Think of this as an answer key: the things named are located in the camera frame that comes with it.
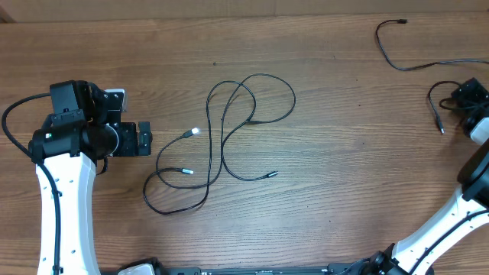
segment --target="black cable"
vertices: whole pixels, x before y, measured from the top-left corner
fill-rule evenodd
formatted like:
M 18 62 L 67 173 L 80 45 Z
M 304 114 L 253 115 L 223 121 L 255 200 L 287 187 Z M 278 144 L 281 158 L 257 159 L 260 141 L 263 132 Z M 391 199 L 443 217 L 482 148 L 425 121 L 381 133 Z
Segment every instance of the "black cable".
M 443 104 L 447 101 L 453 101 L 453 100 L 459 100 L 461 105 L 467 105 L 467 106 L 466 107 L 450 107 L 450 106 Z M 460 99 L 454 99 L 454 98 L 445 98 L 445 99 L 440 100 L 440 102 L 439 102 L 440 107 L 442 107 L 445 110 L 449 110 L 449 111 L 474 110 L 474 112 L 476 112 L 480 108 L 482 108 L 486 111 L 489 111 L 489 110 L 487 110 L 487 105 L 489 105 L 489 100 L 487 100 L 487 99 L 482 99 L 480 103 L 476 103 L 476 102 L 473 102 L 473 101 L 468 100 L 468 99 L 460 100 Z
M 412 66 L 412 67 L 398 67 L 390 61 L 389 56 L 387 55 L 387 52 L 384 49 L 384 46 L 382 46 L 381 39 L 379 38 L 379 29 L 386 23 L 390 22 L 396 22 L 398 24 L 406 24 L 407 19 L 391 19 L 391 20 L 386 20 L 382 23 L 380 23 L 377 26 L 377 29 L 375 29 L 375 37 L 377 38 L 377 42 L 379 44 L 379 47 L 381 48 L 382 54 L 385 57 L 385 60 L 391 65 L 394 69 L 396 70 L 402 70 L 402 71 L 411 71 L 411 70 L 418 70 L 418 69 L 423 69 L 427 68 L 429 66 L 433 65 L 447 65 L 447 64 L 453 64 L 453 63 L 484 63 L 484 64 L 489 64 L 489 61 L 487 60 L 473 60 L 473 59 L 461 59 L 461 60 L 446 60 L 446 61 L 436 61 L 436 62 L 431 62 L 423 65 L 418 65 L 418 66 Z
M 5 132 L 5 135 L 7 138 L 17 147 L 19 148 L 24 154 L 26 154 L 33 163 L 37 164 L 44 172 L 46 175 L 47 180 L 49 180 L 49 184 L 51 185 L 51 192 L 53 193 L 53 200 L 54 200 L 54 213 L 55 213 L 55 233 L 54 233 L 54 263 L 53 263 L 53 274 L 58 275 L 60 273 L 60 239 L 61 239 L 61 213 L 60 213 L 60 197 L 59 197 L 59 192 L 58 189 L 56 188 L 56 183 L 54 182 L 53 176 L 49 172 L 49 170 L 44 166 L 42 160 L 38 160 L 31 152 L 29 152 L 28 149 L 26 149 L 22 144 L 20 144 L 14 136 L 10 133 L 10 131 L 7 128 L 7 116 L 8 113 L 10 113 L 11 110 L 13 110 L 15 107 L 19 106 L 22 103 L 28 102 L 33 99 L 40 99 L 43 97 L 50 96 L 49 93 L 44 93 L 40 95 L 33 95 L 29 96 L 25 99 L 21 99 L 17 101 L 16 103 L 10 105 L 5 112 L 3 113 L 2 116 L 2 129 Z
M 414 271 L 416 271 L 416 268 L 418 268 L 418 266 L 421 264 L 421 262 L 423 262 L 423 260 L 431 253 L 431 251 L 433 251 L 433 249 L 435 249 L 436 246 L 438 244 L 440 244 L 443 240 L 445 240 L 451 233 L 453 233 L 455 230 L 457 230 L 457 228 L 459 228 L 461 225 L 463 225 L 466 221 L 470 221 L 479 215 L 483 215 L 483 214 L 487 214 L 487 213 L 489 213 L 489 210 L 482 210 L 479 212 L 475 212 L 473 214 L 467 215 L 460 222 L 457 222 L 456 225 L 454 225 L 452 228 L 450 228 L 450 230 L 448 230 L 442 237 L 440 237 L 438 240 L 436 240 L 435 243 L 433 243 L 428 249 L 425 250 L 423 255 L 421 255 L 421 257 L 419 257 L 419 260 L 417 260 L 417 262 L 414 264 L 409 275 L 413 275 Z
M 255 112 L 255 110 L 257 108 L 257 101 L 256 101 L 256 98 L 254 97 L 253 92 L 244 84 L 244 82 L 246 82 L 248 79 L 250 79 L 252 77 L 255 77 L 255 76 L 267 76 L 267 77 L 271 77 L 271 78 L 280 80 L 282 83 L 285 83 L 287 85 L 287 87 L 289 87 L 289 89 L 290 89 L 290 91 L 292 92 L 292 95 L 293 95 L 293 104 L 292 104 L 292 107 L 290 108 L 290 110 L 285 115 L 282 115 L 281 117 L 279 117 L 277 119 L 274 119 L 274 120 L 270 120 L 270 121 L 252 121 L 251 120 L 253 118 L 254 112 Z M 211 134 L 211 118 L 210 118 L 210 114 L 209 114 L 209 103 L 210 103 L 210 100 L 212 98 L 212 93 L 215 91 L 215 89 L 217 87 L 219 87 L 220 85 L 223 85 L 223 84 L 226 84 L 226 83 L 236 84 L 236 85 L 238 85 L 238 87 L 236 87 L 235 91 L 229 97 L 228 102 L 226 103 L 226 106 L 224 108 L 224 112 L 222 113 L 222 118 L 221 118 L 221 144 L 220 144 L 221 157 L 220 157 L 220 161 L 219 161 L 219 169 L 218 169 L 218 172 L 214 176 L 214 178 L 211 180 L 211 169 L 212 169 L 212 134 Z M 230 131 L 226 135 L 226 137 L 223 138 L 225 115 L 226 115 L 226 113 L 228 111 L 229 106 L 232 104 L 232 101 L 234 100 L 233 99 L 233 96 L 239 90 L 240 87 L 244 87 L 248 91 L 248 93 L 250 94 L 250 96 L 252 97 L 252 99 L 253 99 L 253 109 L 251 110 L 250 115 L 241 124 L 239 124 L 237 127 L 235 127 L 232 131 Z M 283 79 L 281 79 L 281 78 L 279 78 L 277 76 L 273 76 L 271 74 L 255 73 L 255 74 L 252 74 L 252 75 L 248 76 L 247 78 L 245 78 L 241 82 L 227 80 L 227 81 L 222 81 L 222 82 L 217 83 L 214 87 L 212 87 L 211 91 L 209 92 L 209 95 L 207 96 L 207 101 L 206 101 L 207 124 L 208 124 L 208 128 L 209 128 L 209 167 L 208 167 L 208 170 L 207 170 L 207 183 L 199 184 L 199 185 L 196 185 L 196 186 L 175 186 L 175 185 L 173 185 L 171 183 L 168 183 L 163 178 L 163 176 L 162 176 L 163 173 L 168 172 L 168 171 L 177 171 L 177 172 L 181 172 L 181 173 L 193 173 L 190 170 L 187 170 L 187 169 L 184 169 L 184 168 L 163 168 L 163 169 L 160 169 L 159 168 L 159 165 L 158 165 L 159 164 L 160 157 L 161 157 L 161 154 L 163 153 L 163 151 L 165 149 L 167 149 L 171 144 L 173 144 L 173 143 L 175 143 L 175 142 L 177 142 L 177 141 L 179 141 L 179 140 L 181 140 L 183 138 L 189 138 L 189 137 L 191 137 L 193 135 L 192 130 L 187 131 L 186 133 L 184 133 L 180 137 L 177 137 L 176 139 L 172 140 L 169 144 L 167 144 L 163 148 L 161 148 L 160 152 L 158 153 L 157 159 L 156 159 L 156 170 L 152 174 L 150 174 L 148 176 L 148 178 L 146 179 L 146 181 L 144 182 L 144 185 L 143 185 L 143 198 L 144 198 L 144 201 L 146 202 L 147 206 L 149 206 L 151 209 L 153 209 L 156 213 L 159 213 L 161 215 L 169 215 L 169 214 L 173 214 L 173 213 L 177 213 L 177 212 L 183 212 L 183 211 L 186 211 L 186 210 L 194 209 L 195 207 L 197 207 L 199 205 L 202 205 L 207 200 L 207 196 L 209 194 L 209 187 L 219 178 L 219 175 L 220 175 L 220 173 L 222 171 L 222 166 L 224 166 L 225 169 L 228 171 L 228 173 L 230 173 L 233 177 L 235 177 L 236 179 L 239 179 L 239 180 L 244 180 L 244 181 L 256 181 L 256 180 L 262 180 L 262 179 L 270 178 L 272 176 L 276 176 L 278 174 L 277 171 L 273 171 L 273 172 L 267 173 L 267 174 L 265 174 L 263 176 L 259 176 L 259 177 L 251 178 L 251 179 L 244 178 L 244 177 L 241 177 L 241 176 L 236 175 L 235 173 L 233 173 L 229 169 L 228 165 L 225 162 L 225 158 L 224 158 L 224 145 L 225 145 L 225 142 L 231 137 L 231 135 L 234 134 L 239 128 L 243 127 L 244 125 L 246 125 L 246 124 L 258 125 L 258 124 L 265 124 L 265 123 L 273 123 L 273 122 L 282 120 L 282 119 L 286 118 L 288 115 L 290 115 L 290 113 L 292 113 L 295 105 L 296 105 L 296 94 L 293 91 L 292 87 L 289 85 L 289 83 L 287 83 L 285 80 L 283 80 Z M 190 207 L 186 207 L 186 208 L 183 208 L 183 209 L 177 209 L 177 210 L 169 211 L 169 212 L 162 212 L 160 210 L 155 209 L 149 203 L 149 201 L 147 199 L 147 196 L 146 196 L 146 186 L 147 186 L 147 183 L 154 176 L 158 176 L 160 178 L 161 182 L 163 182 L 164 184 L 166 184 L 170 188 L 174 188 L 174 189 L 200 189 L 200 188 L 205 187 L 206 188 L 206 194 L 204 195 L 204 198 L 200 202 L 196 203 L 195 205 L 192 205 Z
M 357 264 L 363 264 L 365 262 L 368 262 L 370 260 L 370 258 L 363 258 L 363 259 L 360 259 L 360 260 L 357 260 L 356 262 L 354 262 L 353 264 L 351 264 L 351 266 L 349 266 L 348 268 L 345 268 L 342 272 L 340 273 L 334 273 L 332 275 L 342 275 L 342 274 L 345 274 L 345 273 L 348 273 L 350 272 L 350 270 Z
M 97 173 L 97 176 L 100 176 L 103 173 L 107 172 L 107 169 L 108 169 L 108 158 L 107 158 L 107 156 L 105 156 L 104 157 L 104 166 L 102 167 L 102 170 L 100 170 L 100 172 Z
M 442 119 L 440 118 L 440 115 L 438 114 L 438 111 L 436 110 L 436 107 L 435 107 L 435 103 L 433 103 L 433 100 L 431 99 L 431 92 L 434 90 L 434 88 L 436 88 L 437 86 L 440 86 L 442 84 L 446 84 L 446 83 L 451 83 L 451 84 L 455 84 L 455 85 L 458 85 L 458 87 L 461 86 L 460 83 L 456 82 L 456 81 L 440 81 L 440 82 L 437 82 L 435 83 L 435 85 L 433 85 L 429 91 L 428 91 L 428 95 L 426 95 L 426 97 L 428 98 L 429 100 L 429 104 L 431 105 L 431 107 L 433 108 L 433 112 L 435 112 L 435 120 L 436 120 L 436 124 L 438 125 L 438 129 L 442 132 L 442 134 L 445 133 L 445 129 L 443 128 L 443 124 L 442 124 Z

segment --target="cable connector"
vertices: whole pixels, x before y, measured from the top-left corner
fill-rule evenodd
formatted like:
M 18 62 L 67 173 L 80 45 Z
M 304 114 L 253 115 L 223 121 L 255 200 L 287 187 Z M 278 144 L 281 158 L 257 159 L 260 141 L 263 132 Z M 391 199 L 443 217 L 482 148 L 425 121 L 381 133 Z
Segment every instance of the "cable connector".
M 443 128 L 442 119 L 439 117 L 439 115 L 436 116 L 436 124 L 438 124 L 438 129 L 442 132 L 442 134 L 444 134 L 445 129 Z
M 268 173 L 267 175 L 265 175 L 266 177 L 272 177 L 272 176 L 276 176 L 278 175 L 278 171 L 274 171 L 274 172 L 270 172 Z
M 190 129 L 190 130 L 188 130 L 188 131 L 186 131 L 185 133 L 182 134 L 182 138 L 190 138 L 194 134 L 198 134 L 199 132 L 200 132 L 200 130 L 198 128 Z
M 192 175 L 192 174 L 193 174 L 193 171 L 192 171 L 192 170 L 190 170 L 190 169 L 185 169 L 185 168 L 182 168 L 182 173 Z

